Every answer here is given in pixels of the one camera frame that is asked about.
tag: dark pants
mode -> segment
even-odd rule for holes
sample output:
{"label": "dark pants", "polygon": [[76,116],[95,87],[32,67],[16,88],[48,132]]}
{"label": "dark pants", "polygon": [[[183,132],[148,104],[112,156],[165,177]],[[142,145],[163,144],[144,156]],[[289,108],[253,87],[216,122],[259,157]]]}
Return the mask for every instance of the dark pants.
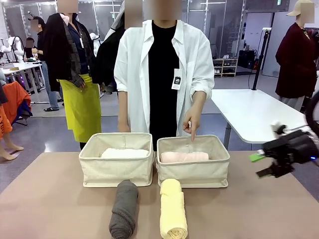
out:
{"label": "dark pants", "polygon": [[86,145],[86,143],[80,143],[81,150],[84,148],[85,145]]}

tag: pink folded towel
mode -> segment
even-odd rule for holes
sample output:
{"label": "pink folded towel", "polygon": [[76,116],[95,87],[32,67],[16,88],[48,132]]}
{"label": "pink folded towel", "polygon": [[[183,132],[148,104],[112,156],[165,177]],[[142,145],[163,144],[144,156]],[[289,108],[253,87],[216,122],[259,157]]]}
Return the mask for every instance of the pink folded towel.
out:
{"label": "pink folded towel", "polygon": [[160,154],[160,161],[162,163],[181,163],[181,162],[198,162],[208,161],[208,153],[194,152],[194,153],[178,153],[165,152]]}

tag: maroon jacket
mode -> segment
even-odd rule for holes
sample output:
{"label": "maroon jacket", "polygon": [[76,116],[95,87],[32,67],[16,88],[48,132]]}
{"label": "maroon jacket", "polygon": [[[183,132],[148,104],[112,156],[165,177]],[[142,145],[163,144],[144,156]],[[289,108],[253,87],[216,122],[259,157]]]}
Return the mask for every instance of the maroon jacket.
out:
{"label": "maroon jacket", "polygon": [[318,43],[294,23],[281,42],[276,59],[280,73],[276,88],[277,95],[299,98],[315,91],[317,69],[315,60],[319,55]]}

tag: green tag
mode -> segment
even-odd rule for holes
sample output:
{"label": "green tag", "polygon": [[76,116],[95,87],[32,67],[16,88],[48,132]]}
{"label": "green tag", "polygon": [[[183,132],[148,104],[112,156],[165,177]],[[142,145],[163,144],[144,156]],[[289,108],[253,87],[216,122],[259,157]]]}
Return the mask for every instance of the green tag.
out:
{"label": "green tag", "polygon": [[255,154],[253,154],[253,155],[250,155],[249,158],[250,158],[250,161],[251,161],[251,162],[255,163],[255,162],[257,162],[257,161],[262,160],[263,158],[265,158],[265,156],[258,155],[258,154],[255,153]]}

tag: hand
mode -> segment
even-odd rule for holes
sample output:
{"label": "hand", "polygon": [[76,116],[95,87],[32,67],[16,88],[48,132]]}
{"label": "hand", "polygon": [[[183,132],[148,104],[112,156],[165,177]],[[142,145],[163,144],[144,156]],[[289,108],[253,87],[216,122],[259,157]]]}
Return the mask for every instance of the hand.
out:
{"label": "hand", "polygon": [[119,131],[119,133],[130,133],[131,129],[127,123],[119,123],[118,124],[118,131]]}
{"label": "hand", "polygon": [[82,89],[84,89],[85,87],[86,87],[86,84],[85,84],[85,82],[83,81],[82,85],[80,86],[80,89],[82,90]]}
{"label": "hand", "polygon": [[196,106],[192,106],[185,115],[183,129],[186,133],[191,133],[192,142],[195,140],[196,131],[200,125],[200,116],[201,110]]}

